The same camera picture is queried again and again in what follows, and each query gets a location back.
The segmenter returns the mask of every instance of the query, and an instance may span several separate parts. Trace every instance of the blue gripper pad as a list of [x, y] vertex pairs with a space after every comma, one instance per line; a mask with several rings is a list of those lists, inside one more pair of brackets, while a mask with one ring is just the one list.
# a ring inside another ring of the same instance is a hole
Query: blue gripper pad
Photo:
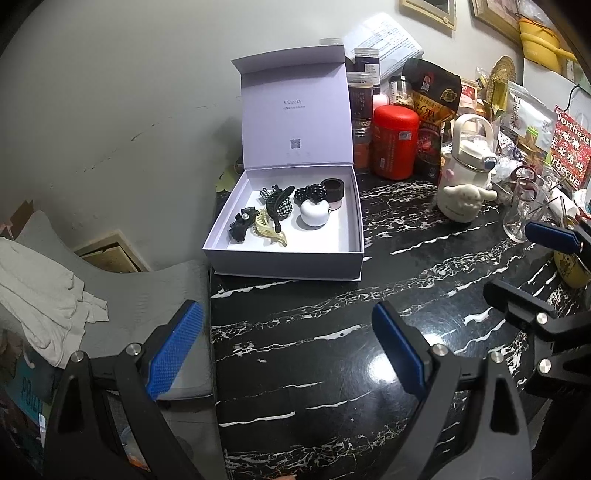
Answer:
[[203, 329], [203, 309], [193, 303], [170, 333], [164, 345], [150, 363], [150, 376], [146, 390], [152, 400], [167, 392], [195, 339]]
[[404, 391], [424, 398], [427, 393], [424, 364], [381, 303], [374, 306], [371, 323]]

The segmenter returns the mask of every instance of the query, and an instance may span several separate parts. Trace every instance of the paper document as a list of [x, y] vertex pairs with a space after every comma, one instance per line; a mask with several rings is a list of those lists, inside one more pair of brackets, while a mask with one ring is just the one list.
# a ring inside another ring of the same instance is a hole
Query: paper document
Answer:
[[354, 61], [354, 48], [377, 48], [382, 81], [402, 69], [411, 57], [421, 57], [423, 48], [390, 15], [380, 13], [363, 22], [343, 39], [345, 54]]

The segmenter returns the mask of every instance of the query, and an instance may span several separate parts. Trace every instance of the yellow jar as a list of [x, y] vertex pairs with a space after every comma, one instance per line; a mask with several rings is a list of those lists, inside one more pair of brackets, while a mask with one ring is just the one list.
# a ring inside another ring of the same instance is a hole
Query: yellow jar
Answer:
[[591, 281], [591, 273], [577, 255], [554, 251], [554, 262], [560, 276], [571, 288], [582, 288]]

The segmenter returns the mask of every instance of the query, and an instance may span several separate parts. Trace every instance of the black snack package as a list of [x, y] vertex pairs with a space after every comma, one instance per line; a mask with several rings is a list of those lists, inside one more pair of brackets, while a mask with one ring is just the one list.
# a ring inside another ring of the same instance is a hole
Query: black snack package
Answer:
[[408, 59], [402, 74], [413, 87], [414, 111], [421, 121], [414, 173], [437, 185], [441, 172], [441, 125], [457, 112], [462, 81], [458, 75], [422, 59]]

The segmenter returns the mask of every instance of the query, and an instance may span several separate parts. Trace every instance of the white gift box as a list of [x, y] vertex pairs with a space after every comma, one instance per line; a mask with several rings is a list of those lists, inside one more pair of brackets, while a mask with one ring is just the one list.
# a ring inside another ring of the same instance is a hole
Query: white gift box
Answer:
[[[222, 275], [359, 280], [363, 226], [344, 47], [291, 48], [233, 63], [242, 75], [244, 173], [203, 245], [213, 268]], [[301, 221], [292, 194], [293, 211], [281, 221], [286, 247], [254, 227], [244, 242], [230, 237], [229, 225], [241, 209], [264, 208], [263, 187], [299, 189], [326, 178], [341, 179], [345, 195], [322, 227]]]

